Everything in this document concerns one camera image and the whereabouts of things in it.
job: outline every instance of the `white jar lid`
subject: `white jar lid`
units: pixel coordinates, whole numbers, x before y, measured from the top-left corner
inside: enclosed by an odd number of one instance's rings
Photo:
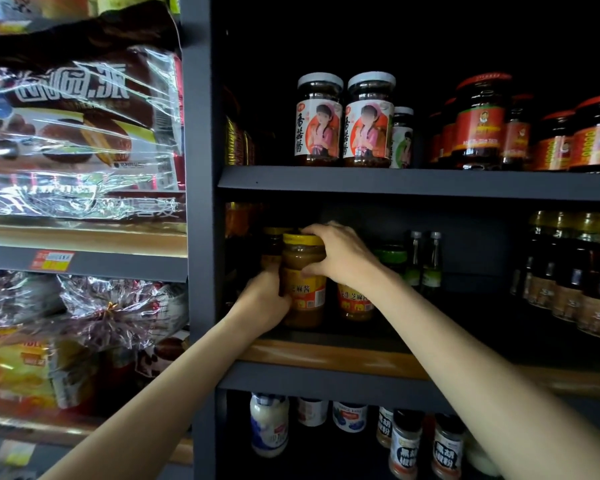
[[[410,107],[407,106],[396,106],[395,110],[393,111],[394,114],[411,114],[413,115],[413,110]]]
[[[340,87],[340,90],[344,87],[344,81],[335,74],[328,72],[311,72],[311,74],[305,74],[298,79],[298,87],[306,84],[307,82],[325,81],[332,84],[336,84]]]
[[[395,77],[389,74],[389,72],[362,72],[362,74],[357,74],[349,79],[347,89],[365,80],[382,80],[395,87]]]

